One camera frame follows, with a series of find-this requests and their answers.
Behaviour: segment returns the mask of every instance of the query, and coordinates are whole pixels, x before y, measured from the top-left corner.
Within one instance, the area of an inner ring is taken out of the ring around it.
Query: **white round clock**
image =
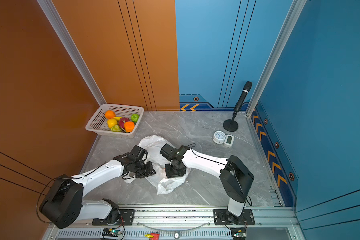
[[[221,131],[216,131],[213,134],[212,140],[217,144],[223,144],[225,140],[225,133]]]

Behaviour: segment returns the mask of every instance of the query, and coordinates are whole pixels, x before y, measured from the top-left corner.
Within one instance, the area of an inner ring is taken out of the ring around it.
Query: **white basket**
[[[140,117],[137,120],[135,128],[132,130],[132,132],[112,132],[107,124],[108,119],[106,119],[106,117],[104,116],[104,114],[108,110],[114,111],[116,117],[124,117],[130,119],[132,114],[139,114]],[[91,119],[88,121],[85,129],[87,129],[88,131],[96,132],[100,135],[133,138],[136,134],[137,128],[139,127],[139,124],[143,117],[143,113],[144,108],[142,107],[105,103],[96,110]]]

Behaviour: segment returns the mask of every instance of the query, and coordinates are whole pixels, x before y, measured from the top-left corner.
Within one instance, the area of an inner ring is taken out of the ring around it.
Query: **microphone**
[[[252,87],[251,82],[248,81],[245,83],[243,91],[241,92],[240,98],[237,101],[235,107],[233,108],[232,119],[227,119],[223,123],[223,127],[225,130],[227,130],[229,132],[235,132],[239,128],[239,125],[237,124],[237,122],[234,119],[235,119],[237,113],[240,112],[241,107],[243,106],[245,97],[247,96],[248,92],[251,90],[251,87]]]

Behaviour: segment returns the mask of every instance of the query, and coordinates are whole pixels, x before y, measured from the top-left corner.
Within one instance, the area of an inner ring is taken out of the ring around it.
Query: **orange chevron arrow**
[[[253,125],[254,125],[254,119],[259,118],[259,116],[253,116]]]
[[[259,126],[262,127],[261,123],[256,123],[256,132],[259,132]]]
[[[193,106],[193,107],[191,108],[191,110],[192,110],[192,111],[196,111],[195,108],[196,108],[198,105],[199,105],[199,104],[196,104],[195,106]]]
[[[272,155],[272,156],[276,157],[276,155],[275,155],[273,152],[268,151],[268,162],[269,162],[269,156],[270,156],[270,155]]]
[[[277,163],[273,162],[273,163],[272,163],[272,172],[273,172],[273,173],[275,173],[275,167],[277,167],[278,169],[281,170],[280,165],[278,165]]]
[[[285,180],[285,178],[283,178],[282,176],[280,175],[277,175],[277,186],[280,188],[280,180],[282,180],[283,182],[285,182],[286,184],[287,183],[287,180]]]
[[[265,132],[260,131],[260,142],[261,142],[261,136],[262,136],[262,135],[267,136],[267,135],[265,134]]]
[[[181,110],[183,110],[184,112],[187,111],[184,108],[188,107],[189,104],[185,104],[182,108],[180,108]]]

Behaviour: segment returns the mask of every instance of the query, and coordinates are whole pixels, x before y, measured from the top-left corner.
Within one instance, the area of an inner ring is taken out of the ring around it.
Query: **orange wall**
[[[174,0],[53,0],[108,103],[178,110]]]
[[[50,177],[77,174],[96,137],[85,125],[97,108],[38,3],[0,0],[0,151]],[[1,154],[0,164],[49,181]],[[44,187],[1,166],[0,177]],[[41,238],[38,195],[0,179],[0,239]]]

